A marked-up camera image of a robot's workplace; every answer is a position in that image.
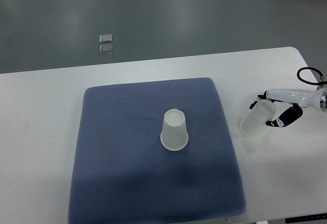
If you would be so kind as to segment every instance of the plastic cup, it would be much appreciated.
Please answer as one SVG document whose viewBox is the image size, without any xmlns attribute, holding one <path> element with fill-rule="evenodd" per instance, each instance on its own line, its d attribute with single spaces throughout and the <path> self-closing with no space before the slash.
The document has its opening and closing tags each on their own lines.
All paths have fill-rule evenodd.
<svg viewBox="0 0 327 224">
<path fill-rule="evenodd" d="M 260 100 L 250 113 L 241 122 L 242 132 L 251 138 L 261 138 L 268 126 L 266 122 L 271 120 L 276 113 L 276 106 L 269 100 Z"/>
<path fill-rule="evenodd" d="M 179 151 L 186 147 L 189 134 L 182 111 L 171 109 L 165 113 L 160 139 L 162 145 L 169 151 Z"/>
</svg>

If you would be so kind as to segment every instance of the white table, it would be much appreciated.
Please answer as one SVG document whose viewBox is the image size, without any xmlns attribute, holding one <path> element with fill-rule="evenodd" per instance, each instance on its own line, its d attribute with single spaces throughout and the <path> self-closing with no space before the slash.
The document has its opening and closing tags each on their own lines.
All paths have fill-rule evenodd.
<svg viewBox="0 0 327 224">
<path fill-rule="evenodd" d="M 210 77 L 244 184 L 246 212 L 227 223 L 327 212 L 326 114 L 305 108 L 286 128 L 252 140 L 241 120 L 270 88 L 312 89 L 294 48 L 126 62 L 0 75 L 0 223 L 67 223 L 82 101 L 88 87 Z M 315 81 L 309 72 L 302 76 Z M 287 106 L 276 104 L 277 115 Z M 226 223 L 224 218 L 203 223 Z"/>
</svg>

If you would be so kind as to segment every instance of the blue cushion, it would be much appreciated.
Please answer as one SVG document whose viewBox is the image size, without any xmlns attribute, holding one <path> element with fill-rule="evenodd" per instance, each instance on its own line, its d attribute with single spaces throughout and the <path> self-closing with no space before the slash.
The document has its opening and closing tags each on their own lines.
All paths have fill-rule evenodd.
<svg viewBox="0 0 327 224">
<path fill-rule="evenodd" d="M 168 151 L 164 114 L 184 112 L 189 142 Z M 221 102 L 209 78 L 86 90 L 69 223 L 177 222 L 239 215 L 245 199 Z"/>
</svg>

